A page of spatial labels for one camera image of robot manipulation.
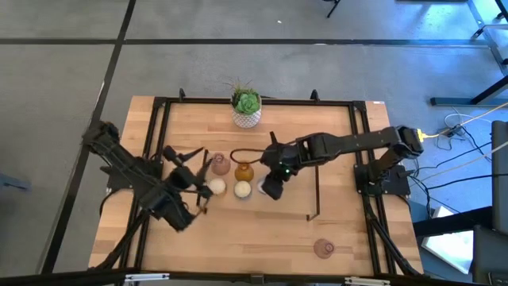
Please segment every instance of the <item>metal table leg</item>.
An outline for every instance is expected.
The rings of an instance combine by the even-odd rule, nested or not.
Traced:
[[[328,16],[326,16],[327,18],[330,18],[330,16],[332,16],[332,13],[333,11],[335,11],[335,8],[337,8],[337,5],[339,5],[339,2],[341,0],[333,0],[335,2],[335,4],[333,4],[333,8],[330,10],[330,13],[328,13]]]
[[[484,92],[472,99],[465,98],[431,98],[433,106],[499,106],[506,103],[506,99],[494,99],[508,88],[508,76],[503,77],[497,83],[487,88]]]

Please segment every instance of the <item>small vase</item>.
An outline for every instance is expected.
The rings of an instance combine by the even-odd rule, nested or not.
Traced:
[[[222,153],[215,153],[212,157],[212,172],[215,175],[225,175],[231,169],[231,162]]]
[[[240,163],[235,170],[235,178],[237,181],[250,182],[254,178],[254,169],[250,164]]]

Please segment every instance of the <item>white pot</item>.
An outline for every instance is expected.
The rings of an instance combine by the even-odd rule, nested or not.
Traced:
[[[261,120],[261,109],[256,111],[254,114],[245,115],[238,113],[233,108],[233,122],[241,128],[252,128],[256,126]]]

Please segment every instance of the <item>wooden tabletop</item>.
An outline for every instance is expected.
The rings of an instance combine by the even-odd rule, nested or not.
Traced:
[[[121,143],[133,155],[143,150],[153,97],[132,99]],[[371,130],[389,126],[383,102],[366,102]],[[160,128],[162,109],[156,130]],[[351,134],[348,109],[337,106],[263,106],[261,122],[252,129],[236,127],[231,107],[221,104],[171,104],[165,145],[185,153],[205,147],[211,154],[237,148],[264,149],[274,131],[281,142],[309,133],[327,132],[337,136]],[[155,150],[158,133],[154,134]],[[380,156],[383,150],[377,150]],[[197,171],[202,153],[187,162]],[[251,160],[260,153],[238,153],[238,159]],[[227,183],[224,197],[210,200],[207,215],[199,216],[186,230],[176,233],[163,219],[151,218],[144,249],[142,269],[154,271],[221,272],[313,275],[372,275],[364,210],[356,193],[352,166],[354,154],[345,154],[319,167],[321,214],[307,222],[306,215],[315,212],[314,169],[303,169],[284,184],[280,200],[274,201],[256,190],[257,180],[268,168],[254,164],[252,196],[239,200],[233,194],[235,183],[231,171],[223,176]],[[173,166],[164,161],[164,177]],[[216,177],[209,172],[207,179]],[[104,206],[98,226],[90,266],[97,265],[125,232],[132,190],[119,191]],[[414,237],[410,212],[405,202],[385,195],[384,205],[390,235],[406,259],[422,271]],[[184,200],[196,211],[195,196]],[[336,246],[329,259],[321,259],[313,251],[319,238]],[[377,238],[381,268],[387,271],[383,243]],[[133,265],[137,237],[133,239],[129,265]]]

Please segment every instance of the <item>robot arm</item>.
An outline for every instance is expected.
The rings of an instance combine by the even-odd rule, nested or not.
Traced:
[[[270,168],[263,190],[273,199],[280,199],[283,182],[302,168],[326,164],[341,154],[387,147],[381,158],[367,165],[368,181],[377,184],[402,159],[416,158],[423,152],[417,130],[405,126],[343,137],[315,133],[297,138],[291,145],[278,143],[273,133],[270,136],[271,144],[260,162]]]

